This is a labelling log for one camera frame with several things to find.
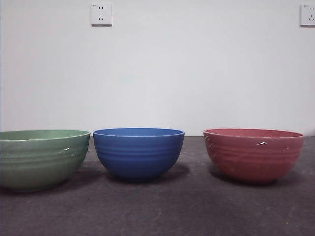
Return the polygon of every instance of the dark gray floor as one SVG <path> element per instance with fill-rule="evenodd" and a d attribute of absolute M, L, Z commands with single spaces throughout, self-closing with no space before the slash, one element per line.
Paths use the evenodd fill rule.
<path fill-rule="evenodd" d="M 28 194 L 0 189 L 1 236 L 313 236 L 314 158 L 311 137 L 287 176 L 245 185 L 212 167 L 202 137 L 185 137 L 169 172 L 131 184 L 105 170 L 91 141 L 62 185 Z"/>

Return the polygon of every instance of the red bowl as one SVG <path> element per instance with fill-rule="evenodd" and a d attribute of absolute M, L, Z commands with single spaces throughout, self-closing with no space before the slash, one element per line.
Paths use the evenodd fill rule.
<path fill-rule="evenodd" d="M 233 179 L 270 183 L 286 175 L 300 156 L 303 134 L 264 129 L 203 132 L 213 164 Z"/>

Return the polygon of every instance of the ceramic bowl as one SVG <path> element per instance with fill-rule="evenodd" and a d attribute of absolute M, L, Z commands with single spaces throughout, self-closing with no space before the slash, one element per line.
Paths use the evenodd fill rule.
<path fill-rule="evenodd" d="M 204 131 L 213 164 L 233 179 L 270 183 L 286 175 L 299 158 L 303 135 L 263 129 Z"/>
<path fill-rule="evenodd" d="M 158 128 L 103 129 L 93 133 L 97 155 L 114 175 L 150 181 L 168 171 L 182 149 L 184 132 Z"/>
<path fill-rule="evenodd" d="M 90 133 L 26 130 L 0 133 L 0 185 L 21 192 L 51 188 L 83 162 Z"/>

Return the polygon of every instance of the green bowl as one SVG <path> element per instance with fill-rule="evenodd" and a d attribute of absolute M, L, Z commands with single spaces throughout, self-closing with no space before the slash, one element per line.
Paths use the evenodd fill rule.
<path fill-rule="evenodd" d="M 1 132 L 0 186 L 33 192 L 58 185 L 81 165 L 89 140 L 80 130 Z"/>

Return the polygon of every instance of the electrical outlet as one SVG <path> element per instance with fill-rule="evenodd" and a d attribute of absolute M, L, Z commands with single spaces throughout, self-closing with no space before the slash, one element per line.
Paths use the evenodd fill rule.
<path fill-rule="evenodd" d="M 112 25 L 112 4 L 92 4 L 91 5 L 91 25 L 111 26 Z"/>
<path fill-rule="evenodd" d="M 300 26 L 315 26 L 315 5 L 301 5 Z"/>

